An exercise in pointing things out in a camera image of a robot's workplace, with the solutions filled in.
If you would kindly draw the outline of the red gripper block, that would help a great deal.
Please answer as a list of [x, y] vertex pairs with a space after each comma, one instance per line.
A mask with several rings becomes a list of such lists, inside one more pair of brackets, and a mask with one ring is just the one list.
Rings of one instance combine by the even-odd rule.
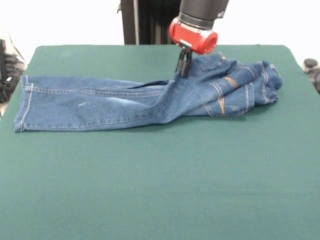
[[216, 47], [218, 41], [218, 34], [212, 29], [204, 30], [189, 26], [182, 23], [178, 17], [172, 20], [168, 33], [175, 44], [189, 48], [181, 49], [175, 69], [176, 73], [180, 71], [183, 78], [188, 75], [192, 53], [209, 54]]

